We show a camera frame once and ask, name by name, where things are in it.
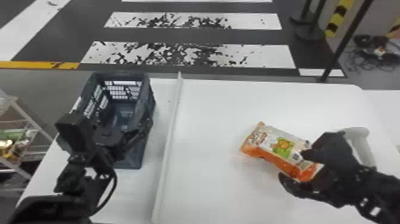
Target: table surface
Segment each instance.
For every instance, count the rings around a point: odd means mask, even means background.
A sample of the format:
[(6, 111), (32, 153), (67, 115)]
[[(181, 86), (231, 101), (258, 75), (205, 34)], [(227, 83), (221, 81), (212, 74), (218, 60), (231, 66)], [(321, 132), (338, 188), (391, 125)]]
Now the table surface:
[(400, 177), (400, 155), (359, 87), (184, 80), (154, 222), (369, 223), (353, 207), (291, 196), (273, 164), (241, 153), (259, 121), (311, 142), (366, 127), (378, 170)]
[[(175, 84), (151, 80), (157, 107), (143, 168), (117, 170), (117, 189), (92, 221), (151, 223)], [(277, 184), (274, 166), (239, 153), (260, 120), (310, 141), (327, 130), (365, 126), (371, 131), (371, 148), (387, 150), (374, 152), (379, 170), (399, 174), (394, 169), (400, 164), (398, 155), (355, 86), (203, 80), (183, 84), (167, 170), (171, 179), (163, 183), (163, 201), (157, 204), (159, 223), (319, 223), (316, 214), (338, 223), (366, 223), (353, 208), (336, 210), (292, 197)], [(53, 142), (21, 199), (52, 193), (67, 158)], [(249, 186), (251, 191), (244, 192)]]
[[(151, 79), (157, 104), (143, 166), (140, 170), (116, 170), (117, 188), (106, 206), (90, 218), (93, 222), (151, 223), (176, 82), (174, 79)], [(68, 156), (54, 141), (20, 201), (31, 195), (51, 194), (58, 175), (67, 164)]]
[(400, 91), (364, 91), (393, 142), (400, 147)]

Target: snack bag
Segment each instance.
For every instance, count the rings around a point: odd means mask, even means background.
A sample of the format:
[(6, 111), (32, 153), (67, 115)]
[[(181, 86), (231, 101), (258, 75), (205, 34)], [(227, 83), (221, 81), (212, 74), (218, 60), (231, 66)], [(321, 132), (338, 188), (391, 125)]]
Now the snack bag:
[(299, 181), (309, 181), (317, 171), (317, 163), (303, 160), (300, 152), (308, 141), (259, 122), (240, 150), (247, 155), (272, 162), (280, 170)]

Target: yellow floor line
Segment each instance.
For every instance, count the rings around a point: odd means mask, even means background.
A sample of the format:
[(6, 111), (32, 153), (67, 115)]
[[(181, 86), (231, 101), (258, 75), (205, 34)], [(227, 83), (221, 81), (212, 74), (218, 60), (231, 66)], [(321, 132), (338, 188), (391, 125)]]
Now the yellow floor line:
[(0, 61), (0, 69), (77, 69), (79, 63), (55, 61)]

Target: white painted stripe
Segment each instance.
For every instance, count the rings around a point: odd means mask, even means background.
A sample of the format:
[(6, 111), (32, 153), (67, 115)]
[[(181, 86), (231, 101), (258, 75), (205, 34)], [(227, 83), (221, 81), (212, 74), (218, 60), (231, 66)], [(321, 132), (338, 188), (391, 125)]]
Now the white painted stripe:
[[(301, 76), (321, 76), (325, 69), (299, 69)], [(333, 69), (329, 77), (345, 77), (341, 69)]]
[(71, 0), (36, 0), (0, 29), (0, 61), (9, 61)]
[(109, 28), (215, 28), (281, 30), (277, 14), (270, 13), (123, 13), (114, 12)]
[(95, 41), (82, 63), (295, 69), (287, 45)]
[(272, 0), (122, 0), (123, 2), (272, 2)]

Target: black pole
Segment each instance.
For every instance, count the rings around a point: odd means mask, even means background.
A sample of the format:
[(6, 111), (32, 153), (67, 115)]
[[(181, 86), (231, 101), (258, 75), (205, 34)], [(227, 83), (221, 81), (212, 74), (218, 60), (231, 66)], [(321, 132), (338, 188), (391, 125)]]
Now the black pole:
[(309, 26), (300, 26), (296, 29), (296, 35), (298, 38), (303, 41), (322, 41), (325, 38), (325, 33), (318, 26), (318, 19), (321, 16), (326, 2), (327, 0), (320, 0)]
[(313, 0), (306, 0), (306, 1), (305, 1), (303, 10), (301, 11), (301, 18), (305, 18), (305, 17), (306, 17), (307, 13), (308, 13), (309, 10), (310, 10), (310, 5), (311, 5), (311, 2), (312, 2), (312, 1), (313, 1)]
[(313, 0), (306, 0), (301, 11), (296, 11), (290, 16), (290, 20), (295, 24), (309, 24), (313, 19), (310, 13), (310, 5)]
[(310, 28), (308, 29), (308, 33), (312, 33), (314, 31), (315, 27), (318, 26), (318, 19), (321, 16), (321, 13), (322, 13), (322, 10), (324, 9), (326, 1), (327, 0), (320, 0), (320, 2), (318, 3), (318, 7), (317, 7), (317, 10), (315, 11), (314, 18), (312, 18), (312, 22), (311, 22)]
[(361, 20), (363, 20), (365, 14), (367, 13), (368, 9), (370, 8), (372, 2), (374, 0), (365, 0), (364, 3), (362, 3), (362, 6), (360, 10), (358, 10), (357, 15), (355, 16), (353, 22), (351, 23), (349, 29), (347, 30), (345, 36), (343, 37), (342, 41), (340, 42), (339, 46), (337, 47), (337, 50), (333, 56), (333, 59), (331, 63), (326, 67), (324, 73), (322, 76), (318, 77), (317, 80), (319, 82), (326, 82), (326, 79), (328, 78), (330, 72), (332, 71), (333, 66), (337, 63), (340, 55), (343, 53), (345, 50), (347, 44), (349, 44), (349, 41), (351, 40), (351, 37), (353, 36), (355, 30), (357, 29), (358, 25), (360, 25)]

